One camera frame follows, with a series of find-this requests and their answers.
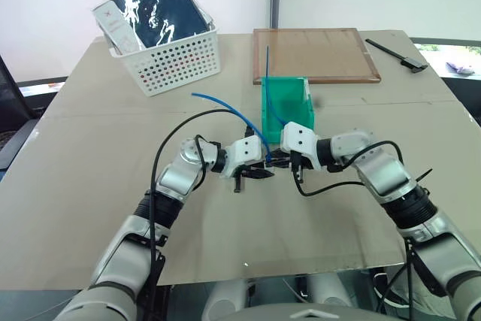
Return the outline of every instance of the blue cable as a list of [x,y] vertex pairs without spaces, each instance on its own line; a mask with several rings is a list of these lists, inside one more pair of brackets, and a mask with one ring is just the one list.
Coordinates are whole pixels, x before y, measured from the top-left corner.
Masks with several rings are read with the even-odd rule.
[[207,94],[202,94],[202,93],[192,93],[193,96],[195,97],[200,97],[200,98],[205,98],[205,99],[209,99],[210,101],[214,101],[216,103],[219,103],[221,105],[223,105],[224,107],[226,107],[227,109],[230,109],[231,111],[233,111],[235,113],[236,116],[238,116],[239,118],[241,118],[250,128],[252,128],[254,130],[255,133],[257,133],[257,135],[259,136],[259,138],[261,138],[261,141],[262,143],[265,145],[265,149],[267,150],[268,154],[265,156],[265,160],[267,162],[270,162],[271,161],[271,149],[269,148],[269,143],[268,143],[268,140],[265,138],[265,136],[261,133],[261,131],[259,131],[257,129],[256,126],[254,126],[254,123],[252,123],[250,120],[248,120],[241,112],[239,112],[237,109],[233,108],[231,105],[225,103],[224,101],[221,101],[220,99],[218,98],[215,98],[211,95],[207,95]]
[[276,110],[274,109],[274,106],[271,103],[271,96],[269,93],[269,46],[266,47],[266,55],[265,55],[265,98],[267,99],[268,102],[268,107],[271,109],[272,114],[274,117],[277,118],[279,123],[284,127],[287,122],[283,120],[281,117],[277,115]]

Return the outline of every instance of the silver robot arm segment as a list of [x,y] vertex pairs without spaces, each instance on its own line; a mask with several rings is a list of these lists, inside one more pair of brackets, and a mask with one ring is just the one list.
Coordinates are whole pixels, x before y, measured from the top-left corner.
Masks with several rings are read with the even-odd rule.
[[[240,165],[258,162],[261,142],[256,135],[235,141],[225,150],[199,138],[206,171],[231,177]],[[163,247],[170,228],[202,173],[193,139],[182,142],[180,152],[156,181],[156,245]],[[89,287],[78,293],[55,318],[56,321],[135,321],[137,300],[150,275],[150,191],[133,215],[126,218],[100,258]],[[165,258],[157,250],[162,270]]]
[[[282,148],[308,158],[316,170],[342,169],[355,154],[374,142],[367,132],[321,139],[312,130],[288,123]],[[460,320],[481,313],[481,257],[449,217],[434,206],[403,164],[376,147],[351,164],[369,192],[413,245],[413,264],[435,295],[448,295]]]

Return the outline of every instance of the wooden tray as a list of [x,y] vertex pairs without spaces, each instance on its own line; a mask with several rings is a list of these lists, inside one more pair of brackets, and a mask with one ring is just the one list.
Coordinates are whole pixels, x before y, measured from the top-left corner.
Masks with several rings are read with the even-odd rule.
[[309,83],[379,83],[381,76],[356,28],[254,29],[254,84],[269,75]]

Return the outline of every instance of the beige tabletop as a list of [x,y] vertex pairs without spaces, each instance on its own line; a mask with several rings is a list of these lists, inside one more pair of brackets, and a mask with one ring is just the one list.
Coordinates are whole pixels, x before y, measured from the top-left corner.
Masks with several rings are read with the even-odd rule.
[[[406,56],[421,59],[399,31],[362,32]],[[148,188],[162,139],[182,120],[213,108],[191,92],[218,96],[259,124],[260,90],[252,85],[250,35],[219,37],[222,72],[147,98],[95,41],[53,100],[0,183],[0,289],[79,289],[98,257]],[[370,50],[379,84],[311,85],[315,131],[330,136],[358,127],[396,141],[432,201],[481,249],[481,129],[429,68],[411,74],[396,59]],[[166,165],[183,138],[201,133],[230,144],[244,125],[211,114],[176,135]],[[301,197],[289,171],[267,180],[209,174],[189,198],[165,247],[159,283],[366,268],[402,262],[392,221],[368,191],[346,186]],[[305,172],[307,190],[355,172]]]

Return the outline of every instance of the perforated basket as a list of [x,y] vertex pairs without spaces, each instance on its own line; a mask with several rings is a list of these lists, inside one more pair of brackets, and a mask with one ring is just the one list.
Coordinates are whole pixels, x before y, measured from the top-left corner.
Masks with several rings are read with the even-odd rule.
[[216,29],[123,56],[113,47],[109,51],[148,96],[220,72]]

